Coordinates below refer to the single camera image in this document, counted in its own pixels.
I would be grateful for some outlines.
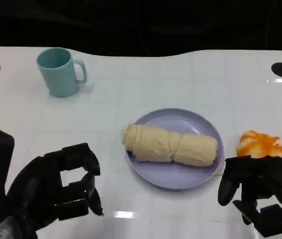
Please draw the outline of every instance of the table surface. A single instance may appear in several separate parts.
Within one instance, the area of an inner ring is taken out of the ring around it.
[[[250,129],[282,136],[282,78],[271,72],[282,51],[206,50],[158,58],[72,51],[85,62],[88,83],[61,99],[49,95],[37,69],[42,50],[0,48],[0,129],[15,138],[6,189],[36,156],[87,142],[101,165],[96,187],[105,217],[54,222],[38,232],[40,239],[261,238],[234,206],[217,203],[219,177],[184,192],[143,181],[125,161],[121,131],[150,111],[182,108],[214,124],[226,157],[235,156],[240,135]],[[62,174],[63,183],[83,175]]]

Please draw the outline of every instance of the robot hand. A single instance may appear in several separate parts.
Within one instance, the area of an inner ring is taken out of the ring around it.
[[[13,137],[0,131],[0,238],[37,239],[36,231],[56,219],[88,214],[101,216],[95,189],[99,162],[88,144],[82,143],[32,160],[15,178],[5,194],[4,185],[14,148]],[[81,181],[63,187],[60,172],[83,167]]]
[[[218,191],[218,202],[225,206],[231,202],[242,184],[241,200],[234,205],[241,211],[245,224],[253,223],[264,237],[282,233],[282,208],[271,205],[257,211],[257,199],[276,196],[282,204],[282,158],[250,156],[228,158]]]

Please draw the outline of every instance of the cream-colored bread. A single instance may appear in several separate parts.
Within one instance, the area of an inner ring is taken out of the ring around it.
[[[177,148],[179,147],[179,142],[181,139],[181,134],[179,132],[170,132],[170,155],[171,158],[175,157]]]
[[[211,136],[184,134],[174,161],[196,167],[212,165],[216,158],[217,140]]]
[[[170,162],[169,132],[159,127],[139,125],[141,140],[135,153],[140,161]]]
[[[167,131],[149,125],[129,125],[123,133],[126,150],[139,161],[170,162],[207,167],[216,158],[217,140],[211,136]]]

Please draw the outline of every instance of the teal mug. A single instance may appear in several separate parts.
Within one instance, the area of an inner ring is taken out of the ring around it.
[[[74,63],[81,66],[83,80],[78,80]],[[50,93],[57,97],[66,97],[76,93],[80,83],[87,82],[86,66],[81,60],[74,60],[64,48],[50,48],[37,57],[38,68]]]

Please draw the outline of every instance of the food item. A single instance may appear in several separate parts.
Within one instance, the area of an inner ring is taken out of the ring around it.
[[[207,167],[216,158],[216,149],[217,141],[211,136],[184,134],[173,160],[196,167]]]
[[[282,139],[250,130],[242,135],[236,152],[237,156],[250,155],[253,158],[282,157]]]
[[[217,140],[211,136],[183,134],[163,128],[130,124],[122,143],[139,161],[170,162],[207,167],[216,158]]]

